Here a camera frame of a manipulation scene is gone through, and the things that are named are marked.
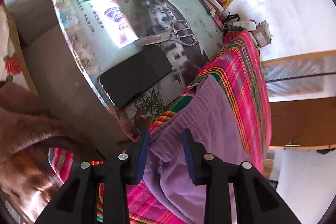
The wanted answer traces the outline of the purple fleece garment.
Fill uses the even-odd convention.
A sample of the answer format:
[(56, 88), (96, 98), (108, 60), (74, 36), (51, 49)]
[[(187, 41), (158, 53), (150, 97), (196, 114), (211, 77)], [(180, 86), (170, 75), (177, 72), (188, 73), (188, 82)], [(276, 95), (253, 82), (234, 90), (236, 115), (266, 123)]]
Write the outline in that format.
[(151, 133), (143, 180), (151, 193), (185, 223), (203, 223), (206, 187), (190, 179), (182, 132), (224, 162), (251, 161), (243, 148), (228, 98), (214, 76), (206, 75), (191, 101)]

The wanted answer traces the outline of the brown fuzzy blanket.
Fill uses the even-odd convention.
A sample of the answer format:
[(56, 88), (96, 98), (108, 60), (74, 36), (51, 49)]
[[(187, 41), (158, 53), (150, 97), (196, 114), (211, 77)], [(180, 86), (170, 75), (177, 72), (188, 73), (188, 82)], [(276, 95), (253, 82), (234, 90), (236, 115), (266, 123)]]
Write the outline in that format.
[(1, 190), (35, 222), (75, 163), (102, 160), (84, 134), (56, 119), (36, 94), (1, 82)]

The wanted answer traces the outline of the black smartphone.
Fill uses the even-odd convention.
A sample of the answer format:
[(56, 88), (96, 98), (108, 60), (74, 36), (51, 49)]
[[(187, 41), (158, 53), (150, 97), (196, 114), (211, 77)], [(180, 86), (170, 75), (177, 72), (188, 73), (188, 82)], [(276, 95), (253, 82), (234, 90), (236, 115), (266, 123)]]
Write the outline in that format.
[(108, 98), (124, 109), (173, 71), (160, 46), (148, 46), (98, 77)]

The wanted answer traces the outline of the plastic covered door screen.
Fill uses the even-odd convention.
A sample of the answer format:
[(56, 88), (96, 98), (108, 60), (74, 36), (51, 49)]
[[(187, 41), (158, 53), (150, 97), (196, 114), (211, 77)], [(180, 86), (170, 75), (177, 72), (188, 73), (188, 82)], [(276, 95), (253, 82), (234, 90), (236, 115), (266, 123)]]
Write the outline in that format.
[(335, 96), (335, 51), (262, 62), (270, 102)]

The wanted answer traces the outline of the pink plaid tablecloth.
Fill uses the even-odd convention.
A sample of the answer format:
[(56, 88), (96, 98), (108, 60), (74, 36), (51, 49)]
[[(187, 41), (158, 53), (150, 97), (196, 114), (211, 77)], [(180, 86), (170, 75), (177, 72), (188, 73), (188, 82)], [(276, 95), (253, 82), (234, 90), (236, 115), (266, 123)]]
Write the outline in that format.
[(182, 131), (221, 160), (263, 170), (272, 137), (259, 53), (247, 30), (229, 26), (224, 46), (153, 122), (143, 180), (126, 188), (131, 223), (202, 223), (206, 187), (189, 177)]

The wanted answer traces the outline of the floral bedding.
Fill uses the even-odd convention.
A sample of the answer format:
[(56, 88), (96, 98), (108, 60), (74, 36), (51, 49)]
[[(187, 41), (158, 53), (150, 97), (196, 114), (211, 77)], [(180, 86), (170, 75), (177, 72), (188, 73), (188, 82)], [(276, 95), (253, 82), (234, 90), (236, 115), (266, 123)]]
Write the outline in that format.
[(10, 38), (4, 4), (1, 2), (1, 81), (14, 82), (26, 89), (28, 85), (19, 65), (19, 57)]

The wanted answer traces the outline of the white carton box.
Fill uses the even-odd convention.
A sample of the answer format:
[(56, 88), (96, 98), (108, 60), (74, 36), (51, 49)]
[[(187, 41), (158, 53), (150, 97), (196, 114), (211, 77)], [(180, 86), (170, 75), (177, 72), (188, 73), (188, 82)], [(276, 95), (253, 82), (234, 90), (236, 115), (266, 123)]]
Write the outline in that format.
[(245, 28), (247, 31), (256, 31), (257, 25), (254, 20), (237, 21), (232, 23), (234, 26)]

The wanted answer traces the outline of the glass top side table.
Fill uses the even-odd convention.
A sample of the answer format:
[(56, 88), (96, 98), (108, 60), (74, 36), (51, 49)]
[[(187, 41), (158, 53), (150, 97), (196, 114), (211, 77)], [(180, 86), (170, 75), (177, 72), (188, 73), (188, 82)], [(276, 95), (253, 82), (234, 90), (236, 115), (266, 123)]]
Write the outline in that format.
[(86, 81), (133, 139), (223, 45), (200, 0), (52, 0)]

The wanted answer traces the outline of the metal scissors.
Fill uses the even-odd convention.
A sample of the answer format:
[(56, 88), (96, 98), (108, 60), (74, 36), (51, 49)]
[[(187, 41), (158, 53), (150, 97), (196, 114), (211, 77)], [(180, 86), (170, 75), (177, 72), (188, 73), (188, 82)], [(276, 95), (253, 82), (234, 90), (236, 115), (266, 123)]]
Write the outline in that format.
[(156, 35), (149, 35), (134, 41), (136, 46), (149, 46), (163, 42), (177, 42), (183, 46), (194, 46), (197, 38), (191, 32), (187, 21), (176, 20), (165, 32)]

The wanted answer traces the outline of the white printed paper packet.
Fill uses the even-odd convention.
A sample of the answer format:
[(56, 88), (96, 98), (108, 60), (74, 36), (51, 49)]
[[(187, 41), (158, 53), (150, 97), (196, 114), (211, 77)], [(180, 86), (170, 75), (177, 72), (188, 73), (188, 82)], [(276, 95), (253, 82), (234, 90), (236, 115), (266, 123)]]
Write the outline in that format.
[(87, 5), (96, 20), (94, 32), (96, 48), (115, 47), (121, 49), (138, 39), (126, 14), (116, 0), (81, 1)]

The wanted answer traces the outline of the black kitchen knife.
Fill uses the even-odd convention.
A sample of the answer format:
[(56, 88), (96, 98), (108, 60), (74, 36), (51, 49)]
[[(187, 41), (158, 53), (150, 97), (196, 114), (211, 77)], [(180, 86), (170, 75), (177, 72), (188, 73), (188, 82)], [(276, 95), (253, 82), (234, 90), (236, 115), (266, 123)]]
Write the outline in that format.
[(207, 14), (209, 14), (210, 16), (214, 17), (216, 10), (215, 8), (212, 6), (212, 4), (210, 4), (210, 2), (208, 0), (199, 0), (199, 2), (202, 4), (202, 6), (205, 8)]

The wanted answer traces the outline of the wooden board against wall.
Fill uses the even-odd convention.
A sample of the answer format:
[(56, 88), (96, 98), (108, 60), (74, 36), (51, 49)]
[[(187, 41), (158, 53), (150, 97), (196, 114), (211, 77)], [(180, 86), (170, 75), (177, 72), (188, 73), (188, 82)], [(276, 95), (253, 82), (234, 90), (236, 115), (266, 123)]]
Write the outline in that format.
[(273, 166), (274, 166), (274, 160), (273, 159), (266, 159), (264, 161), (262, 175), (266, 179), (270, 179), (270, 176), (271, 176), (271, 173), (272, 173), (272, 170), (273, 170)]

